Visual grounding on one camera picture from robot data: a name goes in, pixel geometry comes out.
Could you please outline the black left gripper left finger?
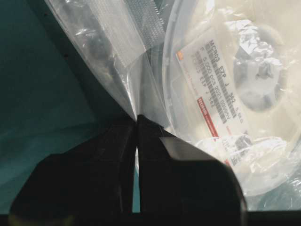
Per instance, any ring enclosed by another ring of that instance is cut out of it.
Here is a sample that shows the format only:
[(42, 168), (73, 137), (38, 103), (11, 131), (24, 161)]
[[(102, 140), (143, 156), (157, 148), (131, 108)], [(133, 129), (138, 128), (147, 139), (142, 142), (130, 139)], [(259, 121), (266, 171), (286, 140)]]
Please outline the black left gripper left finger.
[(10, 214), (117, 214), (133, 203), (136, 128), (115, 121), (104, 133), (40, 161)]

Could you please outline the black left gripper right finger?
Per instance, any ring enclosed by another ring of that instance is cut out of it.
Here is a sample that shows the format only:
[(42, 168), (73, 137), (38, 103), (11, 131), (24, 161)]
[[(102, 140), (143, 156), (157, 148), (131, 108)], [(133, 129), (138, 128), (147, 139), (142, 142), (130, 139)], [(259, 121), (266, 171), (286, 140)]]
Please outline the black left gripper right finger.
[(140, 207), (146, 213), (244, 212), (231, 168), (144, 115), (137, 118)]

